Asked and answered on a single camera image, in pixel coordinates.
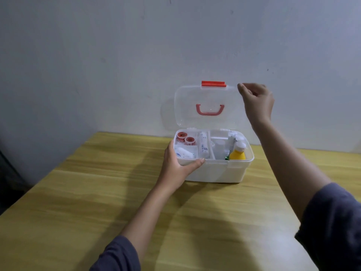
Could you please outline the person's right hand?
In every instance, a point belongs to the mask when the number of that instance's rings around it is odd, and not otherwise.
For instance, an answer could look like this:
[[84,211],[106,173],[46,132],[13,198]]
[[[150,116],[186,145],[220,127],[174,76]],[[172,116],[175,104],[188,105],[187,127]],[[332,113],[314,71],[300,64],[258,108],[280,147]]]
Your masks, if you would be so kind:
[[253,94],[253,100],[244,104],[246,116],[253,130],[271,124],[271,115],[274,105],[273,94],[268,88],[259,83],[242,83]]

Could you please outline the wrapped white bandage pack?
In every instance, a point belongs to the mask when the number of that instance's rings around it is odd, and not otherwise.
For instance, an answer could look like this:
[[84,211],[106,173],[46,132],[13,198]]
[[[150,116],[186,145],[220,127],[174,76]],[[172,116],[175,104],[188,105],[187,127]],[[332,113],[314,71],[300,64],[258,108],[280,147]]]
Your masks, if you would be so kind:
[[235,143],[237,141],[241,141],[242,143],[245,143],[245,136],[237,131],[229,131],[228,132],[228,149],[230,151],[233,151]]

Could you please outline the yellow bottle with white cap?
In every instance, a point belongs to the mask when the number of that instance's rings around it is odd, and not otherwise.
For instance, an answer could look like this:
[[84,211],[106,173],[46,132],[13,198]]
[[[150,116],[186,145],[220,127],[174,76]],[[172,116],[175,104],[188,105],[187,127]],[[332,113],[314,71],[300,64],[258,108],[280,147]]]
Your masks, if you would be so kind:
[[229,154],[228,160],[246,160],[245,155],[246,144],[242,141],[237,141],[234,144],[233,150]]

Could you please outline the dark grey left sleeve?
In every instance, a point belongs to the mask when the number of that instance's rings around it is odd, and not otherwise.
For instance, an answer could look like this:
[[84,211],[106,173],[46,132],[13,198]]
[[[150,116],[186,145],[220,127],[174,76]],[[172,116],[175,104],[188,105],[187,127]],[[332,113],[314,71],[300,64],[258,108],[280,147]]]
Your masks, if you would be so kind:
[[89,271],[141,271],[138,253],[124,236],[115,237]]

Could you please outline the white divided insert tray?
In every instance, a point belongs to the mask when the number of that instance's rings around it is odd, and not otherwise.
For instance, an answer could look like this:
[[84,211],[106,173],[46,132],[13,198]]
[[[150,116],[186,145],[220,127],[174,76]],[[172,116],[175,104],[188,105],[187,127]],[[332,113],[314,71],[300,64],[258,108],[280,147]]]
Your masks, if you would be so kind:
[[[215,156],[214,156],[214,152],[213,152],[213,145],[211,142],[211,137],[210,137],[210,130],[205,130],[205,129],[183,129],[183,130],[178,130],[176,132],[176,134],[174,135],[174,144],[173,144],[173,148],[175,149],[176,147],[182,147],[192,153],[194,153],[196,155],[196,159],[200,159],[199,155],[198,155],[198,142],[197,142],[197,135],[199,132],[201,131],[206,131],[208,134],[208,145],[209,145],[209,153],[210,153],[210,157],[207,160],[214,160]],[[183,143],[179,143],[176,139],[177,133],[178,132],[186,132],[188,134],[188,136],[192,136],[196,139],[196,145],[184,145]]]

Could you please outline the white plastic storage box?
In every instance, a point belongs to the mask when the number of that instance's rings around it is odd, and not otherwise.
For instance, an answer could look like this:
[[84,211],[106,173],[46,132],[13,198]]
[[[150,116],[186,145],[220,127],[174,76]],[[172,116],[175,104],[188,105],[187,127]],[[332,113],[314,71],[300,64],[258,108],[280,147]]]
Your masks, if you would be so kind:
[[[239,183],[242,181],[247,168],[250,166],[255,156],[246,139],[246,149],[244,152],[246,160],[225,160],[225,156],[231,153],[228,149],[229,131],[231,130],[210,130],[215,159],[205,159],[205,163],[186,178],[187,181],[214,183]],[[180,165],[187,165],[196,160],[184,158],[177,159]]]

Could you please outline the dark grey right sleeve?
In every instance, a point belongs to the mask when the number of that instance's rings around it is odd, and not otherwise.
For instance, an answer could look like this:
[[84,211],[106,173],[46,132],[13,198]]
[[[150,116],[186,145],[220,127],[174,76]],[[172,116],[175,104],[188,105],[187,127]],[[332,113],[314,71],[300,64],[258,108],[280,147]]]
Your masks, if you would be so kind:
[[307,205],[295,239],[319,271],[361,271],[361,203],[336,183]]

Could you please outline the person's left hand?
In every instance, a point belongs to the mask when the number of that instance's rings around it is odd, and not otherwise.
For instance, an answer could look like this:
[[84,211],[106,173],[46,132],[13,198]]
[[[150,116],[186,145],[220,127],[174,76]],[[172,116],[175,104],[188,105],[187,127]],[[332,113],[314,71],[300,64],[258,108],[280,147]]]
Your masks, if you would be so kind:
[[173,148],[174,141],[171,140],[165,149],[164,160],[156,186],[163,191],[173,194],[186,180],[189,174],[182,173],[180,165]]

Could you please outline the person's left forearm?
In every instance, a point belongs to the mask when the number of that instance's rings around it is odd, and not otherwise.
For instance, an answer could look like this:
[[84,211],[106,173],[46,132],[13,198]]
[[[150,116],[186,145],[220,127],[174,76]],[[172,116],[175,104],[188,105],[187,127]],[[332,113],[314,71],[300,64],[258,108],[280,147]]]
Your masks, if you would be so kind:
[[160,213],[171,195],[184,183],[175,178],[159,178],[135,215],[120,232],[135,248],[140,262],[144,259]]

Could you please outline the dark grey sleeve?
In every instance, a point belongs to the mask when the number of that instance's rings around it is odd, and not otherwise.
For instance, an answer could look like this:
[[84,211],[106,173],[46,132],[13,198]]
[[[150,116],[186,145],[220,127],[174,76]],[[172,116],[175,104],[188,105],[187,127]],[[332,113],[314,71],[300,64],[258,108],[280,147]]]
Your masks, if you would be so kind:
[[361,271],[361,203],[336,183],[307,205],[295,239],[319,271]]
[[141,271],[138,253],[124,236],[115,237],[89,271]]

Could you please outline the person's right forearm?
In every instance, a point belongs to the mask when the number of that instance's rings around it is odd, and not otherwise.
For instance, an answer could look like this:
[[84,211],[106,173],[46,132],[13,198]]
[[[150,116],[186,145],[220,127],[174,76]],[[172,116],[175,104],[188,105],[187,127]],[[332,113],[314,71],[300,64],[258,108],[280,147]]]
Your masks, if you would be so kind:
[[270,120],[255,121],[251,125],[283,194],[301,222],[309,202],[331,183],[330,178],[291,146]]

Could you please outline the clear wrapped gauze roll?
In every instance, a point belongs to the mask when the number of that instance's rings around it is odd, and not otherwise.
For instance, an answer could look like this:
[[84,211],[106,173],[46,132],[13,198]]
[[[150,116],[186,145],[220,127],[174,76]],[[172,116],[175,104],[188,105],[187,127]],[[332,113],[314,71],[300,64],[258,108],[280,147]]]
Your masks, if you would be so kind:
[[208,134],[206,131],[201,131],[197,135],[198,142],[198,155],[199,158],[209,159],[209,145],[208,145]]

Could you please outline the clear plastic box lid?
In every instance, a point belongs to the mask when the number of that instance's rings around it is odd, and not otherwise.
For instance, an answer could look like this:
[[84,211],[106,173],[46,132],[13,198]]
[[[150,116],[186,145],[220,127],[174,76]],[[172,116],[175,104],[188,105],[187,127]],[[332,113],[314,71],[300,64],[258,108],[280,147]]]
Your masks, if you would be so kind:
[[[201,116],[196,111],[201,104],[202,112],[216,112],[221,104],[219,116]],[[242,132],[246,114],[242,96],[233,86],[202,87],[182,86],[174,96],[175,120],[179,127],[187,129],[235,130]]]

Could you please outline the white bandage roll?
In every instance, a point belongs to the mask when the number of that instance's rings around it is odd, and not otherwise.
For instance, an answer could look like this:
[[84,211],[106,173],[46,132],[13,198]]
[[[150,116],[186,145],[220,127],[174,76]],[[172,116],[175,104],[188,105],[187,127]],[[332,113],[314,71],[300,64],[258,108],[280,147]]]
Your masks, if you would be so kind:
[[182,147],[176,147],[175,153],[178,158],[186,158],[186,159],[196,159],[196,155]]

